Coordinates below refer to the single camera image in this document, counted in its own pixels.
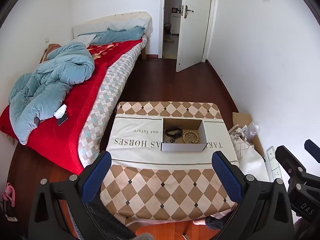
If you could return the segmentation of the white door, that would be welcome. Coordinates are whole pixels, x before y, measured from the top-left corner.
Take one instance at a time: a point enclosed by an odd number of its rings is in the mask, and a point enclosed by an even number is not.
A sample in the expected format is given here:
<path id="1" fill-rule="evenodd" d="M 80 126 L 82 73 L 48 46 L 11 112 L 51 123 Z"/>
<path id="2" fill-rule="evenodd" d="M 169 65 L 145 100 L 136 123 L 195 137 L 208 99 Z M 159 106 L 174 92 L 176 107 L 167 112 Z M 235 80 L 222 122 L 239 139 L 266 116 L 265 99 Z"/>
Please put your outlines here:
<path id="1" fill-rule="evenodd" d="M 182 0 L 182 15 L 176 71 L 202 60 L 206 43 L 211 0 Z"/>

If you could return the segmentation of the patterned fabric bag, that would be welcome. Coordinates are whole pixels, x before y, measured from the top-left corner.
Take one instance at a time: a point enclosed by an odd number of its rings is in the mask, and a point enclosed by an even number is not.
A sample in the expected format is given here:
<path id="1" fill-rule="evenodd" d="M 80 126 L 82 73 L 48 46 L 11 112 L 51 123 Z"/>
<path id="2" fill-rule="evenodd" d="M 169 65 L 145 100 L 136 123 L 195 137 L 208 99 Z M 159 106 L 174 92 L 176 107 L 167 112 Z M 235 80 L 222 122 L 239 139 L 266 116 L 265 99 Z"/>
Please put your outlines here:
<path id="1" fill-rule="evenodd" d="M 234 125 L 228 131 L 228 133 L 231 138 L 237 159 L 240 161 L 251 145 L 247 141 L 247 138 L 239 125 Z"/>

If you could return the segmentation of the white pillow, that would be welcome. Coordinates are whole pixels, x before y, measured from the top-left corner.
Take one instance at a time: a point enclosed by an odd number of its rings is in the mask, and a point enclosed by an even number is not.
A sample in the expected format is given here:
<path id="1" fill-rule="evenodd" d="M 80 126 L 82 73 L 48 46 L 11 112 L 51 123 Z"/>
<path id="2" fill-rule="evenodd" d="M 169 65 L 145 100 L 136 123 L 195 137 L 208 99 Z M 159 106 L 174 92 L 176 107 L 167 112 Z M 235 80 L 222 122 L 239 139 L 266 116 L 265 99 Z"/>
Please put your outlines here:
<path id="1" fill-rule="evenodd" d="M 93 39 L 95 37 L 96 37 L 95 34 L 80 35 L 80 36 L 74 38 L 73 40 L 71 40 L 71 42 L 83 43 L 87 48 L 91 44 L 91 42 L 93 41 Z"/>

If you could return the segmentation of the pink shoe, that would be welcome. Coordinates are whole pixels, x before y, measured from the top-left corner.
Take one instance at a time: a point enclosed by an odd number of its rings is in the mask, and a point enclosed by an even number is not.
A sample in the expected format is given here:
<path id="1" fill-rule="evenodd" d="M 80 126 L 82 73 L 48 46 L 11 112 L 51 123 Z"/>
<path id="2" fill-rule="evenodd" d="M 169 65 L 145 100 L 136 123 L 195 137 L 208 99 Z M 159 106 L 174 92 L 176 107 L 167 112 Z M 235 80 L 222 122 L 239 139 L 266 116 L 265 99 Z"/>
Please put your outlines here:
<path id="1" fill-rule="evenodd" d="M 7 183 L 5 191 L 2 193 L 3 200 L 8 202 L 11 207 L 15 207 L 15 189 L 10 183 Z"/>

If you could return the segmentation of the light blue duvet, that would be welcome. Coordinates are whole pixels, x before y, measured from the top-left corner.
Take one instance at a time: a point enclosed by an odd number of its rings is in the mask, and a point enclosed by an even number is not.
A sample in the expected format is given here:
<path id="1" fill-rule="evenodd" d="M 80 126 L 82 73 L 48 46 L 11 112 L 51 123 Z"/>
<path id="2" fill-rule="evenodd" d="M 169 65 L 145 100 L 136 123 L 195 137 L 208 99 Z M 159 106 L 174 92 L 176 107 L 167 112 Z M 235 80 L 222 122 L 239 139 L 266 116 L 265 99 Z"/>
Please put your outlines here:
<path id="1" fill-rule="evenodd" d="M 9 119 L 22 145 L 40 121 L 54 116 L 74 85 L 91 78 L 92 55 L 81 42 L 51 51 L 32 73 L 21 75 L 9 95 Z"/>

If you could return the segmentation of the clear plastic bag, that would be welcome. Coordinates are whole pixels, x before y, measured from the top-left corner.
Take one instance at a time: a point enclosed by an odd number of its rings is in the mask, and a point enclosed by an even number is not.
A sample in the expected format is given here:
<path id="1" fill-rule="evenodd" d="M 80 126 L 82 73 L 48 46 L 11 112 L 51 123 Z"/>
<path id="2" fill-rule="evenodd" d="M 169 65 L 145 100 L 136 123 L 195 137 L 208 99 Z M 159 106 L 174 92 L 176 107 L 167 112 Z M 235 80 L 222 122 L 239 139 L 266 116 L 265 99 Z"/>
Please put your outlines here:
<path id="1" fill-rule="evenodd" d="M 255 121 L 252 121 L 249 125 L 246 126 L 244 134 L 248 140 L 251 140 L 256 135 L 258 135 L 260 131 L 261 131 L 260 126 Z"/>

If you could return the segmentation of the white cardboard box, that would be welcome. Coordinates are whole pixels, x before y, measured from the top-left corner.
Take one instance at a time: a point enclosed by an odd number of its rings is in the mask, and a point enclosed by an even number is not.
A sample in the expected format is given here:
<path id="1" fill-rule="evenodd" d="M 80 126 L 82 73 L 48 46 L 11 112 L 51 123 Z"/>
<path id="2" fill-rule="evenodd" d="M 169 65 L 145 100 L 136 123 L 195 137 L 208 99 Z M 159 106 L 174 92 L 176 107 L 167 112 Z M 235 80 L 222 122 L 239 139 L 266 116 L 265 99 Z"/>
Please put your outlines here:
<path id="1" fill-rule="evenodd" d="M 174 139 L 165 135 L 165 129 L 178 127 L 183 135 Z M 164 118 L 162 152 L 203 152 L 207 146 L 204 122 L 200 119 Z"/>

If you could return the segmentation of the white cloth bag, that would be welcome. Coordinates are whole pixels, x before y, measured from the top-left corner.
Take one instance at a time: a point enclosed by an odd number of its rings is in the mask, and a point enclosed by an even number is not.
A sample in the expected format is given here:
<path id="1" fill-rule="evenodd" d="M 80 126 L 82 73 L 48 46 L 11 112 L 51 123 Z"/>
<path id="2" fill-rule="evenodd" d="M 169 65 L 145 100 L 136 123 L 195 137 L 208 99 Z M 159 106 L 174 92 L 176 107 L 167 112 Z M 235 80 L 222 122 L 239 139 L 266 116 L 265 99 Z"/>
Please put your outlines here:
<path id="1" fill-rule="evenodd" d="M 254 146 L 250 146 L 242 155 L 239 167 L 244 175 L 253 175 L 258 181 L 270 181 L 264 159 L 254 149 Z"/>

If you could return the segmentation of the black smart band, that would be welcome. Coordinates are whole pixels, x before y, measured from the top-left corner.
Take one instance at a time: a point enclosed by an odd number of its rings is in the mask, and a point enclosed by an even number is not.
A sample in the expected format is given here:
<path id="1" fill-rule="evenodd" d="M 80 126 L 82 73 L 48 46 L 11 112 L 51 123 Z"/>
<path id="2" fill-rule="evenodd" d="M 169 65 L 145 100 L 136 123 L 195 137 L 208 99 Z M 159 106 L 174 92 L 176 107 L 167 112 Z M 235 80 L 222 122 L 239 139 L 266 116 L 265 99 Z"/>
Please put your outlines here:
<path id="1" fill-rule="evenodd" d="M 174 139 L 178 139 L 183 135 L 183 130 L 178 127 L 170 127 L 165 129 L 165 135 Z"/>

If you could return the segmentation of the blue pillow blanket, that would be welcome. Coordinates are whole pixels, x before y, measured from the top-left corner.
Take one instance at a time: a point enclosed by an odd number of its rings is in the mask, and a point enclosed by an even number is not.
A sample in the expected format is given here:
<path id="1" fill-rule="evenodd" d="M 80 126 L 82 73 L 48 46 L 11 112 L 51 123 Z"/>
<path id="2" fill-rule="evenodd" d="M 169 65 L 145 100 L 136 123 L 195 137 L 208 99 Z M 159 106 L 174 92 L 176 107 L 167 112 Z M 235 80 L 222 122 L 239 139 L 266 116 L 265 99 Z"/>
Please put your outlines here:
<path id="1" fill-rule="evenodd" d="M 86 35 L 95 35 L 90 44 L 93 45 L 103 45 L 110 44 L 114 42 L 124 42 L 124 41 L 136 41 L 140 40 L 144 35 L 145 28 L 140 26 L 135 26 L 131 29 L 122 29 L 120 31 L 111 30 L 108 28 L 104 32 L 98 33 L 88 33 Z"/>

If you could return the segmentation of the white small box on bed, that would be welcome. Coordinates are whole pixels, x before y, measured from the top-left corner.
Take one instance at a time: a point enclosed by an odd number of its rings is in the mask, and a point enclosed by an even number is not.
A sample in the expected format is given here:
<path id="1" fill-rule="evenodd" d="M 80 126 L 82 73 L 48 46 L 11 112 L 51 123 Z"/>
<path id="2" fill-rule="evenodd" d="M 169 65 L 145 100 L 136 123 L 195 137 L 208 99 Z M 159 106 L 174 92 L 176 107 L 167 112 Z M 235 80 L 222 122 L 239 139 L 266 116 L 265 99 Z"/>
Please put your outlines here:
<path id="1" fill-rule="evenodd" d="M 67 106 L 65 104 L 63 104 L 55 113 L 54 113 L 54 117 L 56 119 L 60 119 L 63 117 L 63 115 L 65 114 L 67 109 Z"/>

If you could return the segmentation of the flat brown cardboard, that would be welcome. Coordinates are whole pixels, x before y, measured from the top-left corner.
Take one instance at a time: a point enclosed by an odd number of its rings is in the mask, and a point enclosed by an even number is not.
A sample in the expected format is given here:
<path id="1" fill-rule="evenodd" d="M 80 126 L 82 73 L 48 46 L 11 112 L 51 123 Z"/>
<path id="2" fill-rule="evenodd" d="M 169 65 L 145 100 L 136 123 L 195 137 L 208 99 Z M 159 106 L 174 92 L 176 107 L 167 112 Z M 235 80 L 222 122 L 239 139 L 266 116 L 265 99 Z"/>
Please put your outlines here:
<path id="1" fill-rule="evenodd" d="M 253 120 L 250 114 L 247 113 L 235 113 L 232 114 L 233 125 L 239 125 L 242 128 L 249 143 L 254 145 L 255 150 L 262 156 L 265 156 L 264 149 L 260 142 L 258 134 L 260 128 L 256 121 Z"/>

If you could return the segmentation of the dark phone on bed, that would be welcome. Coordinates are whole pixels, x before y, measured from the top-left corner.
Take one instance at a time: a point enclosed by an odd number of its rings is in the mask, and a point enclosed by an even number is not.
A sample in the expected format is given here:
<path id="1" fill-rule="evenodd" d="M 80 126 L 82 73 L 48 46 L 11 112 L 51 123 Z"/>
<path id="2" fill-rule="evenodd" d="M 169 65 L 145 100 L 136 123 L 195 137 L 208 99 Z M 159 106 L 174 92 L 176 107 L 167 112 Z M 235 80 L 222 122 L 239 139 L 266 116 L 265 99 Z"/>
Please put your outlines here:
<path id="1" fill-rule="evenodd" d="M 60 126 L 62 125 L 66 120 L 68 119 L 67 114 L 65 113 L 61 118 L 57 119 L 57 125 Z"/>

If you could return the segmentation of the diamond pattern table cloth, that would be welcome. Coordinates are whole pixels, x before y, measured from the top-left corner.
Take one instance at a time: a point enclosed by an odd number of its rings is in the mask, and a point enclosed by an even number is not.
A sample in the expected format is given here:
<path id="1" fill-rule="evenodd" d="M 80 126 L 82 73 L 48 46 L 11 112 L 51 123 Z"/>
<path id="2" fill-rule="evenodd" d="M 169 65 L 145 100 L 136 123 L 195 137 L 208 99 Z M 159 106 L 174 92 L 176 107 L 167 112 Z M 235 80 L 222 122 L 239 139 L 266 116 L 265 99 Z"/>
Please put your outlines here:
<path id="1" fill-rule="evenodd" d="M 207 138 L 204 151 L 162 152 L 164 118 L 202 120 Z M 100 199 L 125 226 L 224 216 L 236 206 L 212 167 L 216 151 L 238 163 L 213 103 L 121 102 L 106 149 L 112 165 Z"/>

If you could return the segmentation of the white power strip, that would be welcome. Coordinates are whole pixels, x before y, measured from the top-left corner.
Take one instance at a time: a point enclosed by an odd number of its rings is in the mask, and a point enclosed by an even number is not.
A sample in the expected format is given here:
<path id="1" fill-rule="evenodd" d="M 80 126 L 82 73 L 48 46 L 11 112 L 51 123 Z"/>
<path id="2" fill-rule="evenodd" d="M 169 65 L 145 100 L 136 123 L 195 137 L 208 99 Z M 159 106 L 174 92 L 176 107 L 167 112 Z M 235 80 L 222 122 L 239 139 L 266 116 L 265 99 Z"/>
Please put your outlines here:
<path id="1" fill-rule="evenodd" d="M 278 161 L 276 160 L 276 150 L 273 146 L 269 147 L 266 150 L 266 162 L 267 162 L 267 171 L 271 181 L 275 179 L 281 179 L 281 170 Z"/>

